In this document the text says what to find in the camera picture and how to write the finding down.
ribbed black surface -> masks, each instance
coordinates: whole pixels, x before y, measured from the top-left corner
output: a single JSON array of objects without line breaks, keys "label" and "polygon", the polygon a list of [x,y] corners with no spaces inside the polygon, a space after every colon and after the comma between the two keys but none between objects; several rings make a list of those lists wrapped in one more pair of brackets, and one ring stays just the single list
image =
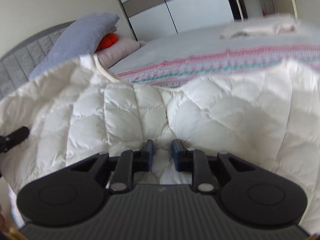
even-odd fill
[{"label": "ribbed black surface", "polygon": [[249,228],[223,213],[214,198],[196,194],[189,186],[137,185],[113,196],[95,217],[68,228],[26,225],[29,240],[304,240],[297,226],[277,230]]}]

quilted duvet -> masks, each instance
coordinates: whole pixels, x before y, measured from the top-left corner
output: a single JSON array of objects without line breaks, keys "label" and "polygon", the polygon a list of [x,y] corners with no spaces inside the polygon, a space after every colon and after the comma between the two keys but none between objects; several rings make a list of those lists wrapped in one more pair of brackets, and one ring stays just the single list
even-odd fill
[{"label": "quilted duvet", "polygon": [[301,225],[320,232],[320,75],[295,61],[261,72],[203,76],[166,89],[124,82],[85,56],[45,73],[0,102],[0,134],[29,138],[0,155],[15,193],[97,152],[111,156],[154,140],[152,172],[137,181],[190,183],[171,159],[174,138],[208,155],[227,151],[299,184]]}]

orange object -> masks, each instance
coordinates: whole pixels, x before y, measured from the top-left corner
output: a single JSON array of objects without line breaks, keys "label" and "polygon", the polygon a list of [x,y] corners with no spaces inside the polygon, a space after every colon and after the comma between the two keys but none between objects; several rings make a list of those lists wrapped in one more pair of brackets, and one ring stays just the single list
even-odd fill
[{"label": "orange object", "polygon": [[113,44],[115,44],[117,41],[119,40],[118,36],[115,35],[114,33],[109,33],[107,34],[106,36],[104,36],[102,38],[102,40],[100,41],[97,49],[96,49],[96,52],[99,51],[99,50],[103,50],[103,49],[106,49],[106,48],[109,48],[111,47]]}]

pink pillow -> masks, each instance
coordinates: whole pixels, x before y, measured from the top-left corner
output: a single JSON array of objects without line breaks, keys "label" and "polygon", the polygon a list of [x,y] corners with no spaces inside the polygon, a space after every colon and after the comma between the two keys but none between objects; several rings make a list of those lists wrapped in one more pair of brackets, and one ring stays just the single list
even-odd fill
[{"label": "pink pillow", "polygon": [[98,59],[104,69],[111,68],[121,59],[129,56],[140,48],[140,44],[131,39],[119,36],[119,40],[110,48],[106,48],[97,52]]}]

pink and green blanket trim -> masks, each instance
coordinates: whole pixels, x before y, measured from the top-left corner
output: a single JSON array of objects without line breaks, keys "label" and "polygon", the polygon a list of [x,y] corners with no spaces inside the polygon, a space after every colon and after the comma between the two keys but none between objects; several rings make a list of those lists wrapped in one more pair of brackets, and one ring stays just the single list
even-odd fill
[{"label": "pink and green blanket trim", "polygon": [[215,54],[190,56],[163,61],[118,76],[131,83],[147,83],[162,87],[179,87],[206,74],[231,74],[261,70],[295,59],[320,71],[320,45],[260,46]]}]

